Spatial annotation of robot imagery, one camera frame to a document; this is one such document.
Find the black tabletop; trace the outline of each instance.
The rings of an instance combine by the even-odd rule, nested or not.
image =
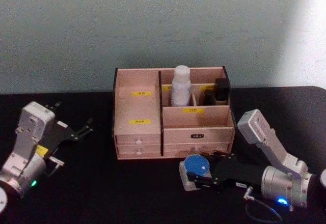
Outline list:
[[[236,122],[254,108],[262,111],[286,150],[304,160],[311,173],[326,168],[326,91],[316,87],[233,89]],[[93,118],[94,132],[75,146],[65,144],[55,156],[65,165],[42,176],[24,199],[6,213],[6,223],[253,223],[245,213],[243,190],[186,192],[180,159],[117,161],[111,138],[111,93],[0,95],[0,164],[15,142],[21,109],[31,101],[62,101],[57,119],[79,129]],[[267,166],[255,146],[239,135],[239,161]],[[325,223],[320,210],[275,208],[284,223]],[[261,209],[261,217],[268,218]]]

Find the white wall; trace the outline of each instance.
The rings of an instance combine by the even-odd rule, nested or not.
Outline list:
[[[115,67],[178,64],[225,65],[234,87],[326,87],[324,45],[306,59],[290,41],[305,1],[0,0],[0,93],[110,90]],[[307,46],[325,21],[311,13]]]

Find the blue lid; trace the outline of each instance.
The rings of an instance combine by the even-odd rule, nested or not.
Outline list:
[[[205,157],[194,154],[184,160],[184,168],[187,172],[205,176],[209,172],[209,162]]]

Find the black cable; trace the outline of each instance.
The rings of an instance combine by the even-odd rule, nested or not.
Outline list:
[[[272,207],[268,206],[267,204],[257,200],[257,199],[253,199],[253,201],[256,201],[258,204],[261,204],[262,206],[266,207],[268,210],[270,210],[273,214],[275,214],[279,220],[263,220],[263,219],[258,219],[258,218],[255,218],[254,216],[252,216],[249,211],[248,211],[248,205],[249,203],[246,203],[246,214],[247,216],[252,219],[252,220],[255,220],[255,221],[258,221],[258,222],[261,222],[261,223],[281,223],[283,222],[283,219],[282,217],[279,215],[279,213],[276,212],[276,210],[274,210]]]

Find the yellow label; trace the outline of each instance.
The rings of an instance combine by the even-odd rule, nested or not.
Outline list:
[[[38,145],[36,148],[36,153],[42,157],[45,156],[45,154],[49,151],[46,147],[43,147],[42,145]]]
[[[152,121],[149,119],[138,119],[138,120],[130,120],[130,125],[150,125]]]
[[[200,91],[205,91],[205,90],[214,90],[215,85],[206,85],[206,86],[200,86],[199,89]]]
[[[170,91],[172,88],[171,85],[162,85],[162,91],[163,92],[167,92],[167,91]]]
[[[150,91],[141,91],[141,92],[132,92],[133,96],[151,96],[152,92]]]
[[[183,112],[188,114],[188,113],[203,113],[204,109],[203,108],[184,108]]]

